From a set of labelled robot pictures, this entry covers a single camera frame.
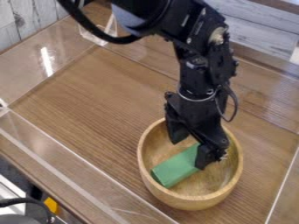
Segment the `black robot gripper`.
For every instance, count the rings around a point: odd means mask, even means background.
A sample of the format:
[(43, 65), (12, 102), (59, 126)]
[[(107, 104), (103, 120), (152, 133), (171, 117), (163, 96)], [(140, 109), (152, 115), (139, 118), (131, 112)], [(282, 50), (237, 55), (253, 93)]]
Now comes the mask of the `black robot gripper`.
[(170, 140), (172, 144), (178, 144), (192, 136), (202, 143), (198, 146), (195, 167), (204, 170), (211, 163), (223, 159), (230, 147), (215, 103), (214, 101), (187, 101), (175, 92), (167, 92), (164, 99), (164, 118)]

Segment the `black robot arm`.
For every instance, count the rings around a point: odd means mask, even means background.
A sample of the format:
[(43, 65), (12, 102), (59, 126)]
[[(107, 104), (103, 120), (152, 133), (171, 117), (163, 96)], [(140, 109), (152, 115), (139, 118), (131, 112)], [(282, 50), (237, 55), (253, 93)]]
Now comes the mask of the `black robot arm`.
[(150, 35), (172, 42), (180, 79), (176, 90), (164, 94), (166, 127), (175, 144), (187, 137), (200, 142), (194, 165), (204, 169), (226, 157), (230, 140), (222, 123), (231, 121), (227, 103), (238, 99), (230, 80), (239, 62), (226, 18), (206, 0), (108, 1), (126, 36), (102, 31), (71, 0), (58, 0), (86, 30), (112, 44), (131, 44)]

